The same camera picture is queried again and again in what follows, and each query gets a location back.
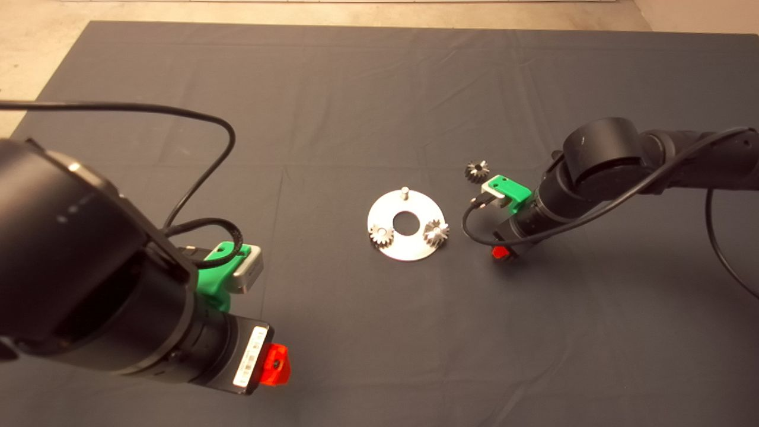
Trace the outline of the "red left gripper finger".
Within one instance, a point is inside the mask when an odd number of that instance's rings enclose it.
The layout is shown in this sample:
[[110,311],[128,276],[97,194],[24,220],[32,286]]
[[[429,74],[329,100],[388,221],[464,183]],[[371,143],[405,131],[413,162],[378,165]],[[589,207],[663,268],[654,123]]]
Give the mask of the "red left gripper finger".
[[266,352],[261,373],[261,384],[268,387],[282,386],[288,383],[292,375],[288,347],[282,344],[270,344]]

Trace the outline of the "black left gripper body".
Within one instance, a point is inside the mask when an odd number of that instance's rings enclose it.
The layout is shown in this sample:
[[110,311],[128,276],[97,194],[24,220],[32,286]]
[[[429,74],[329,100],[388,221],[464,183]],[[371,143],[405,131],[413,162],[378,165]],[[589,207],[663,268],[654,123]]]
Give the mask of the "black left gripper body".
[[231,316],[224,352],[212,370],[211,389],[251,395],[260,384],[263,362],[274,332],[267,322]]

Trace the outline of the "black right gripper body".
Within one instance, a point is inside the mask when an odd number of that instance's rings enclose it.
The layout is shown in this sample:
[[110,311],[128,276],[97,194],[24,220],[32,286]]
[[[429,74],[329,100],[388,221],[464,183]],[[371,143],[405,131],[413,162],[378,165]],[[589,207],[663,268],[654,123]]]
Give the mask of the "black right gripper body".
[[[501,222],[495,230],[494,230],[494,238],[498,241],[522,241],[528,236],[525,235],[520,227],[516,224],[516,219],[514,216],[509,217],[509,219],[506,219],[505,221]],[[512,251],[512,258],[509,260],[515,260],[519,257],[527,254],[529,251],[531,251],[534,246],[536,246],[537,243],[518,243],[515,245],[501,245],[501,246],[508,246]]]

